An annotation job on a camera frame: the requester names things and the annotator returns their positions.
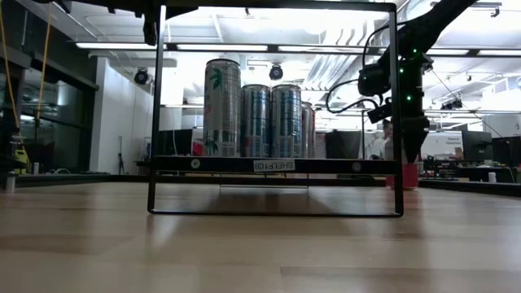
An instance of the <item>security camera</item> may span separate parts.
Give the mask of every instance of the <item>security camera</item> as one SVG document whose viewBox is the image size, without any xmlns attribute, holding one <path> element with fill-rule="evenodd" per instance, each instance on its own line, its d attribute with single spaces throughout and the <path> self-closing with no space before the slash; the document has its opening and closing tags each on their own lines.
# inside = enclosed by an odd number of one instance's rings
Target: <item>security camera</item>
<svg viewBox="0 0 521 293">
<path fill-rule="evenodd" d="M 284 72 L 282 71 L 280 64 L 274 64 L 271 67 L 271 70 L 269 71 L 269 78 L 272 81 L 278 81 L 279 79 L 282 78 L 283 75 L 284 75 Z"/>
<path fill-rule="evenodd" d="M 138 85 L 146 85 L 151 80 L 151 76 L 148 74 L 148 70 L 146 68 L 139 68 L 138 73 L 134 77 L 134 81 Z"/>
</svg>

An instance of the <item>red container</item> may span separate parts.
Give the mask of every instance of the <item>red container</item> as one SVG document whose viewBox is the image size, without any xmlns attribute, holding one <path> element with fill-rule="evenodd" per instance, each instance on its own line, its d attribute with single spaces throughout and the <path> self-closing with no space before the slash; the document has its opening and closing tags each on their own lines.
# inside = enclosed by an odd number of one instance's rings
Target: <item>red container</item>
<svg viewBox="0 0 521 293">
<path fill-rule="evenodd" d="M 404 190 L 414 190 L 418 187 L 418 164 L 403 164 L 403 185 Z M 394 188 L 394 176 L 385 177 L 387 186 Z"/>
</svg>

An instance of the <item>wooden floor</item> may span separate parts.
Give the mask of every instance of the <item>wooden floor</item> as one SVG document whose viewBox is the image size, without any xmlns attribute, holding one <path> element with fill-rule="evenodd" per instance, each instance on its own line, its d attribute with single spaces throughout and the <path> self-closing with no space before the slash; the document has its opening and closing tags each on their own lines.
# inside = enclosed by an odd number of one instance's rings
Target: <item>wooden floor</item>
<svg viewBox="0 0 521 293">
<path fill-rule="evenodd" d="M 162 185 L 192 210 L 388 209 L 383 188 Z M 0 292 L 521 292 L 521 201 L 419 190 L 401 219 L 150 216 L 146 184 L 0 195 Z"/>
</svg>

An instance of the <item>energy drink can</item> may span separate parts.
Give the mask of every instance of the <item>energy drink can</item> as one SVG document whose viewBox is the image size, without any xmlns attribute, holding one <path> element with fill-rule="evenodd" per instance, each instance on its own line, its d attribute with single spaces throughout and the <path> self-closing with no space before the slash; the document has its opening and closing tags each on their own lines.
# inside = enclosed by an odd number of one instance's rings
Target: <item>energy drink can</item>
<svg viewBox="0 0 521 293">
<path fill-rule="evenodd" d="M 240 156 L 241 71 L 228 59 L 214 59 L 204 72 L 203 153 Z"/>
<path fill-rule="evenodd" d="M 297 85 L 277 85 L 271 91 L 271 157 L 302 156 L 302 100 Z"/>
<path fill-rule="evenodd" d="M 302 103 L 302 157 L 315 157 L 315 111 L 311 103 Z"/>
<path fill-rule="evenodd" d="M 245 85 L 242 89 L 241 156 L 269 157 L 269 96 L 266 85 Z"/>
</svg>

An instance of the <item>black robotic arm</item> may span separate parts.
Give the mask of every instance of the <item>black robotic arm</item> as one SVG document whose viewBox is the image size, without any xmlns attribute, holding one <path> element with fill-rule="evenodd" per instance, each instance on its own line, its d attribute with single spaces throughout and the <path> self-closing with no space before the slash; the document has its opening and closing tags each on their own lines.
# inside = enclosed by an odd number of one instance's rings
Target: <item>black robotic arm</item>
<svg viewBox="0 0 521 293">
<path fill-rule="evenodd" d="M 402 136 L 407 160 L 413 163 L 425 137 L 429 120 L 423 112 L 422 76 L 431 68 L 432 60 L 426 56 L 443 30 L 468 7 L 478 0 L 441 0 L 428 13 L 408 21 L 398 31 L 398 55 L 400 60 L 399 98 L 401 100 Z M 381 96 L 390 86 L 390 49 L 387 48 L 379 60 L 366 65 L 358 78 L 361 95 Z M 371 122 L 387 118 L 392 113 L 390 103 L 368 112 Z"/>
</svg>

